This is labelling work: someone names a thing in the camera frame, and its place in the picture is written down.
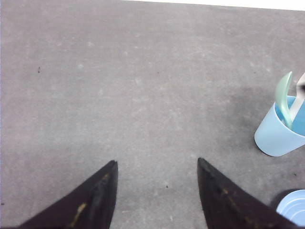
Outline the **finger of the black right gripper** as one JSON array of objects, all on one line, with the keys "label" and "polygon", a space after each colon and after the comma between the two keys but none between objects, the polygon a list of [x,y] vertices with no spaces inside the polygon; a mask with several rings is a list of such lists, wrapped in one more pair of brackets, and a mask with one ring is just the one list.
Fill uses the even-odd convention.
[{"label": "finger of the black right gripper", "polygon": [[197,160],[197,180],[209,229],[300,228],[245,192],[202,157]]}]

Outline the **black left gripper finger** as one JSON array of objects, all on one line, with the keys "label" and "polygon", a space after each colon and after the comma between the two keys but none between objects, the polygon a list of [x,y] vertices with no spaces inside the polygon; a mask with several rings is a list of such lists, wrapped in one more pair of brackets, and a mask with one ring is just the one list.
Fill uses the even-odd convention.
[{"label": "black left gripper finger", "polygon": [[116,204],[118,162],[112,160],[19,229],[109,229]]}]

